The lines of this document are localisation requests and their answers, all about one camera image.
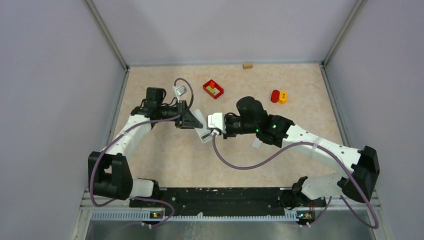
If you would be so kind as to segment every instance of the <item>red box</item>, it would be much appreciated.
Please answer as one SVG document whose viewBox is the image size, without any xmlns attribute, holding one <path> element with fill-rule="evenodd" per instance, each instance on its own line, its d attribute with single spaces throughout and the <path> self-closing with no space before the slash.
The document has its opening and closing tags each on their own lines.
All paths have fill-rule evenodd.
<svg viewBox="0 0 424 240">
<path fill-rule="evenodd" d="M 218 90 L 218 93 L 213 94 L 212 92 L 208 91 L 206 88 L 211 87 L 212 89 Z M 222 88 L 218 83 L 216 83 L 214 80 L 209 80 L 207 83 L 203 84 L 203 90 L 207 92 L 213 99 L 219 98 L 221 95 L 224 94 L 224 88 Z"/>
</svg>

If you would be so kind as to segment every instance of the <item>red block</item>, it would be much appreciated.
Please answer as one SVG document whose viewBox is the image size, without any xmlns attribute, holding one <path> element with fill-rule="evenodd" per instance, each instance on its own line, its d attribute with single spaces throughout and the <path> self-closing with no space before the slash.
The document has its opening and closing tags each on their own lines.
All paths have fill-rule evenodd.
<svg viewBox="0 0 424 240">
<path fill-rule="evenodd" d="M 215 89 L 215 93 L 212 93 L 208 91 L 206 88 L 211 87 L 212 89 Z M 221 95 L 224 94 L 224 88 L 222 88 L 218 83 L 216 83 L 214 80 L 209 80 L 205 84 L 203 84 L 203 90 L 207 92 L 213 99 L 219 98 Z"/>
<path fill-rule="evenodd" d="M 278 99 L 280 98 L 280 91 L 274 90 L 271 94 L 271 102 L 278 103 Z"/>
</svg>

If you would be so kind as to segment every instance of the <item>cable connector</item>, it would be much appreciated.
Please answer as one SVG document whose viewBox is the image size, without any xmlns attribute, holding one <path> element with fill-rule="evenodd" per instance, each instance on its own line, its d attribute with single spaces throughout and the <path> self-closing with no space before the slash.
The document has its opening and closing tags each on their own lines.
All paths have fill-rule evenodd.
<svg viewBox="0 0 424 240">
<path fill-rule="evenodd" d="M 174 95 L 174 97 L 176 97 L 176 99 L 177 99 L 178 102 L 180 101 L 180 97 L 187 92 L 187 88 L 184 85 L 182 85 L 182 86 L 173 86 L 172 87 L 172 90 L 173 90 L 173 95 Z"/>
</svg>

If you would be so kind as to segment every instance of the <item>metal frame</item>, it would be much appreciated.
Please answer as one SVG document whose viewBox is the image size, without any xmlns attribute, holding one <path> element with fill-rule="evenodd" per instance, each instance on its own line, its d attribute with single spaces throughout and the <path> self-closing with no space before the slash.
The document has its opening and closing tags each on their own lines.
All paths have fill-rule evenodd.
<svg viewBox="0 0 424 240">
<path fill-rule="evenodd" d="M 102 20 L 102 17 L 100 16 L 96 6 L 93 3 L 93 0 L 83 0 L 87 6 L 87 8 L 89 9 L 90 13 L 93 16 L 94 21 L 96 22 L 100 32 L 102 33 L 105 41 L 107 42 L 107 44 L 109 45 L 111 51 L 113 52 L 113 54 L 115 55 L 116 59 L 119 61 L 120 65 L 122 66 L 122 68 L 124 68 L 126 70 L 124 78 L 122 80 L 122 85 L 121 85 L 121 89 L 116 101 L 116 106 L 114 108 L 114 115 L 112 118 L 112 123 L 109 129 L 109 133 L 108 133 L 108 137 L 107 137 L 107 142 L 110 142 L 113 138 L 114 135 L 114 131 L 115 131 L 115 126 L 118 120 L 118 115 L 119 115 L 119 111 L 121 108 L 121 104 L 122 104 L 122 100 L 124 97 L 124 92 L 125 92 L 125 88 L 127 85 L 127 81 L 128 81 L 128 77 L 130 74 L 130 67 L 126 64 L 121 52 L 119 51 L 115 41 L 113 40 L 108 28 L 106 27 L 104 21 Z M 343 39 L 345 38 L 347 32 L 349 31 L 352 23 L 354 22 L 354 20 L 356 19 L 358 13 L 360 12 L 360 10 L 363 8 L 364 4 L 366 3 L 366 0 L 358 0 L 354 6 L 354 8 L 352 9 L 352 11 L 350 12 L 348 18 L 346 19 L 345 24 L 343 25 L 343 27 L 340 30 L 340 33 L 338 34 L 337 38 L 335 39 L 334 43 L 331 45 L 331 48 L 329 50 L 329 52 L 327 53 L 327 55 L 325 56 L 325 59 L 320 63 L 319 67 L 322 73 L 322 77 L 328 92 L 328 97 L 329 100 L 331 102 L 331 106 L 333 108 L 334 111 L 334 115 L 336 118 L 336 122 L 337 122 L 337 126 L 339 128 L 340 131 L 340 135 L 343 141 L 343 144 L 346 146 L 351 146 L 352 141 L 350 139 L 350 134 L 349 134 L 349 130 L 347 128 L 347 124 L 345 122 L 345 118 L 344 118 L 344 114 L 343 111 L 339 105 L 339 101 L 332 83 L 332 80 L 328 74 L 327 71 L 327 66 L 329 65 L 329 63 L 331 62 L 335 52 L 337 51 L 338 47 L 340 46 L 341 42 L 343 41 Z M 101 196 L 95 196 L 95 199 L 98 202 L 104 202 L 107 200 L 107 198 L 105 197 L 101 197 Z M 347 198 L 347 201 L 349 202 L 349 204 L 351 204 L 352 208 L 354 210 L 358 210 L 358 211 L 367 211 L 368 212 L 368 216 L 369 219 L 371 220 L 371 214 L 368 211 L 368 208 L 366 207 L 366 205 L 364 205 L 363 203 L 358 203 L 356 201 L 350 200 L 349 198 Z M 80 207 L 79 207 L 79 211 L 78 211 L 78 216 L 76 219 L 76 223 L 72 232 L 72 236 L 71 239 L 73 240 L 85 240 L 87 233 L 89 232 L 89 226 L 90 226 L 90 220 L 92 219 L 93 216 L 97 216 L 97 219 L 99 218 L 99 214 L 98 211 L 103 211 L 103 212 L 108 212 L 110 211 L 111 213 L 126 213 L 128 211 L 134 211 L 135 213 L 141 213 L 143 211 L 143 209 L 134 209 L 134 208 L 130 208 L 129 207 L 129 200 L 115 200 L 113 201 L 111 204 L 102 207 L 101 209 L 96 208 L 93 206 L 93 204 L 91 203 L 90 200 L 90 193 L 88 191 L 88 189 L 85 190 L 85 193 L 83 195 Z M 377 192 L 374 190 L 374 192 L 372 193 L 372 197 L 371 197 L 371 205 L 374 207 L 374 210 L 377 213 L 377 216 L 380 220 L 380 225 L 381 227 L 379 229 L 373 230 L 374 236 L 377 240 L 392 240 L 392 234 L 391 234 L 391 230 L 390 227 L 387 223 L 387 220 L 384 216 L 380 201 L 378 199 L 378 195 Z M 307 207 L 298 207 L 296 208 L 296 211 L 307 211 L 309 208 Z M 346 207 L 345 203 L 341 200 L 341 199 L 335 199 L 333 198 L 333 200 L 331 201 L 331 205 L 328 208 L 328 211 L 339 211 L 339 210 L 347 210 L 348 208 Z M 184 219 L 184 221 L 208 221 L 208 219 L 202 218 L 202 217 L 195 217 L 193 219 Z"/>
</svg>

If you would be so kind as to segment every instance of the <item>red cylinder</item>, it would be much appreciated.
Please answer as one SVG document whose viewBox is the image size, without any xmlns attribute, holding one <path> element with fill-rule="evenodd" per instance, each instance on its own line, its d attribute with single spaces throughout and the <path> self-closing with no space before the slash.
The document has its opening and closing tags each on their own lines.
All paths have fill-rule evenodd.
<svg viewBox="0 0 424 240">
<path fill-rule="evenodd" d="M 273 90 L 273 91 L 272 91 L 272 94 L 271 94 L 271 102 L 273 102 L 273 103 L 277 103 L 277 102 L 278 102 L 279 97 L 280 97 L 280 91 L 278 91 L 278 90 Z"/>
</svg>

